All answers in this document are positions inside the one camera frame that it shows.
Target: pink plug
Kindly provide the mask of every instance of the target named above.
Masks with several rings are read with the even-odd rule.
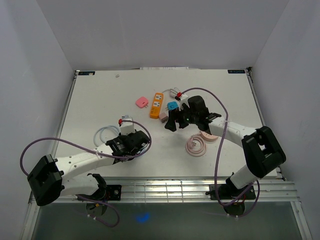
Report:
[[[147,107],[148,103],[149,103],[148,99],[146,99],[144,96],[140,97],[137,101],[135,101],[135,104],[141,109],[143,109],[144,107]]]

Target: cable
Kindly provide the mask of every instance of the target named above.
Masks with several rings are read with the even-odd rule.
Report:
[[[196,143],[194,141],[200,143],[200,147],[198,149],[195,149]],[[188,154],[194,157],[201,157],[206,153],[207,145],[202,137],[200,137],[200,133],[192,135],[188,141],[186,141],[185,150]]]
[[[177,87],[174,87],[174,88],[166,89],[162,93],[165,93],[165,92],[170,92],[170,97],[174,99],[177,96],[177,94],[180,92],[180,90]]]
[[[103,157],[108,157],[108,158],[113,158],[113,159],[133,159],[133,158],[137,158],[137,157],[140,157],[142,156],[143,154],[145,154],[146,152],[149,151],[149,149],[151,148],[151,144],[152,144],[152,139],[151,139],[151,134],[150,132],[148,131],[148,129],[146,129],[141,123],[139,122],[136,122],[136,121],[133,121],[133,120],[122,120],[122,122],[128,122],[128,123],[133,123],[133,124],[137,124],[139,125],[141,128],[143,128],[145,130],[145,132],[147,133],[149,139],[150,139],[150,142],[148,144],[148,147],[145,151],[139,153],[139,154],[136,154],[136,155],[133,155],[133,156],[113,156],[113,155],[109,155],[109,154],[105,154],[105,153],[102,153],[102,152],[96,152],[92,149],[89,149],[89,148],[86,148],[86,147],[83,147],[83,146],[80,146],[78,144],[75,144],[71,141],[67,141],[67,140],[64,140],[64,139],[61,139],[61,138],[57,138],[57,137],[43,137],[43,138],[39,138],[37,140],[34,140],[33,142],[29,143],[25,148],[24,150],[22,151],[21,153],[21,156],[20,156],[20,168],[22,170],[22,172],[28,176],[29,174],[27,173],[27,171],[25,170],[24,168],[24,165],[23,165],[23,160],[24,160],[24,155],[26,153],[26,151],[33,145],[33,144],[36,144],[37,142],[41,142],[41,141],[45,141],[45,140],[55,140],[55,141],[59,141],[59,142],[63,142],[63,143],[66,143],[66,144],[69,144],[71,146],[74,146],[78,149],[81,149],[83,151],[86,151],[88,153],[91,153],[91,154],[98,154],[99,156],[103,156]]]
[[[202,88],[202,87],[192,87],[192,88],[189,88],[183,92],[181,92],[181,94],[185,94],[186,92],[189,92],[191,90],[202,90],[202,91],[205,91],[209,94],[211,94],[218,102],[219,104],[221,105],[221,107],[223,108],[224,112],[225,112],[225,124],[224,124],[224,129],[223,129],[223,133],[222,133],[222,137],[221,137],[221,141],[220,141],[220,144],[219,144],[219,147],[218,147],[218,152],[216,154],[216,161],[215,161],[215,167],[214,167],[214,191],[215,191],[215,195],[216,195],[216,199],[218,201],[218,203],[223,206],[223,207],[227,207],[227,206],[230,206],[232,204],[234,204],[238,199],[240,199],[251,187],[254,183],[251,183],[249,184],[240,194],[239,196],[237,196],[235,199],[233,199],[232,201],[228,202],[228,203],[223,203],[219,197],[219,193],[218,193],[218,166],[219,166],[219,160],[220,160],[220,154],[221,154],[221,150],[222,150],[222,145],[224,143],[224,140],[226,138],[226,133],[227,133],[227,127],[228,127],[228,119],[229,119],[229,113],[225,107],[225,105],[221,102],[221,100],[211,91],[205,89],[205,88]],[[253,204],[253,206],[247,211],[245,212],[244,214],[242,214],[241,216],[238,216],[238,217],[244,217],[246,216],[248,213],[250,213],[254,207],[256,206],[257,202],[258,202],[258,198],[259,198],[259,195],[260,195],[260,184],[259,184],[259,181],[256,180],[257,182],[257,185],[258,185],[258,193],[257,193],[257,196],[256,196],[256,199],[255,199],[255,202]]]
[[[94,145],[95,145],[96,147],[99,147],[99,146],[100,146],[100,144],[98,144],[98,143],[96,142],[96,137],[97,137],[97,134],[98,134],[99,132],[100,132],[100,134],[99,134],[100,141],[103,142],[104,144],[106,143],[106,142],[104,141],[103,137],[102,137],[102,133],[103,133],[103,131],[106,130],[106,129],[113,130],[113,131],[115,132],[115,134],[117,134],[117,135],[119,135],[119,133],[120,133],[119,128],[118,128],[117,126],[114,126],[114,125],[108,125],[108,126],[104,126],[104,127],[99,128],[99,129],[94,133],[94,135],[93,135],[93,143],[94,143]]]
[[[117,218],[116,218],[116,222],[115,222],[114,224],[110,224],[110,223],[102,220],[101,218],[98,218],[98,217],[95,217],[95,216],[92,215],[92,214],[89,214],[89,216],[92,217],[94,220],[99,221],[100,223],[106,225],[106,226],[109,227],[109,228],[114,228],[115,226],[117,226],[117,225],[119,224],[119,222],[120,222],[120,215],[119,215],[118,210],[117,210],[114,206],[112,206],[112,205],[110,205],[109,203],[106,203],[106,202],[104,202],[104,201],[97,201],[97,200],[92,200],[92,199],[86,198],[86,197],[81,196],[81,195],[79,195],[79,194],[77,194],[76,196],[77,196],[79,199],[82,199],[82,200],[84,200],[84,201],[88,201],[88,202],[92,202],[92,203],[96,203],[96,204],[105,205],[105,206],[111,208],[112,210],[114,210],[114,212],[115,212],[115,214],[116,214],[116,217],[117,217]]]

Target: white tabletop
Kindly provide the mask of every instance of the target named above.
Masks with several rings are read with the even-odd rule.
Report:
[[[90,173],[119,178],[212,178],[220,139],[207,144],[205,155],[193,157],[186,152],[185,144],[191,135],[199,132],[195,125],[171,132],[160,120],[149,118],[155,93],[174,87],[181,91],[192,87],[206,88],[220,98],[231,121],[248,127],[262,126],[246,74],[200,69],[96,71],[95,75],[77,76],[61,138],[94,148],[93,135],[97,129],[117,125],[121,116],[129,115],[150,131],[150,151],[132,161],[100,167]],[[201,95],[210,112],[225,115],[219,103],[208,93],[193,90],[187,95]],[[149,100],[148,108],[140,109],[135,105],[141,96]],[[165,92],[162,111],[165,111],[166,103],[172,101],[169,93]],[[108,139],[116,137],[108,130],[103,136]],[[59,143],[56,157],[80,152],[77,148]],[[242,148],[226,140],[218,176],[228,177],[245,164]],[[275,170],[268,174],[268,177],[275,176]]]

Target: black bracket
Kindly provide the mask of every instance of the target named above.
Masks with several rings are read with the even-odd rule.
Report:
[[[236,191],[234,191],[234,190],[230,191],[230,187],[227,184],[218,184],[219,198],[221,200],[232,200],[232,199],[236,198],[237,196],[239,196],[239,194],[241,194],[246,187],[247,186],[245,186],[242,189],[237,189]],[[207,191],[205,193],[205,195],[210,195],[211,200],[217,200],[214,184],[209,185],[209,191]],[[254,186],[251,186],[250,189],[240,199],[243,200],[244,196],[245,196],[246,200],[256,199],[256,193],[254,190]]]

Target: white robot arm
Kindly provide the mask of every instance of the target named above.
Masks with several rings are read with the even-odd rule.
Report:
[[[59,196],[79,194],[92,200],[105,200],[107,185],[99,174],[79,175],[130,161],[151,143],[149,132],[147,136],[143,131],[136,131],[132,119],[122,119],[119,124],[118,137],[90,151],[58,158],[50,154],[43,156],[27,176],[37,205],[50,204]]]
[[[228,122],[226,127],[225,119],[220,114],[210,113],[201,96],[188,97],[180,93],[176,99],[180,102],[179,108],[169,111],[166,129],[174,132],[178,123],[180,129],[196,124],[201,131],[219,137],[225,131],[225,139],[243,148],[246,165],[226,180],[227,187],[222,187],[224,192],[227,189],[230,199],[286,161],[269,127],[253,128],[235,122]]]

